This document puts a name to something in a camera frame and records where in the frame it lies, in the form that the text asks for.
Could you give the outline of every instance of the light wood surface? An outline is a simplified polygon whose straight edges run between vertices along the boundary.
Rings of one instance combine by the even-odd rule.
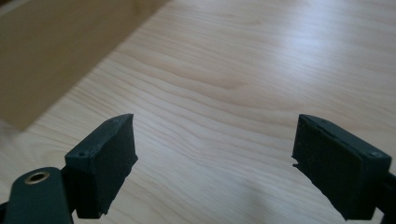
[[[395,25],[390,0],[171,1],[26,132],[1,126],[0,201],[134,113],[139,161],[107,216],[76,223],[345,223],[291,166],[297,118],[396,158]]]

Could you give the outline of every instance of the wood grain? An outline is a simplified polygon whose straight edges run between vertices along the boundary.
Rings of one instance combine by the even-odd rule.
[[[395,22],[387,0],[171,1],[26,132],[1,126],[0,201],[134,113],[133,173],[107,216],[76,223],[345,223],[291,166],[297,118],[395,158]]]
[[[165,0],[11,1],[0,9],[0,118],[24,130]]]

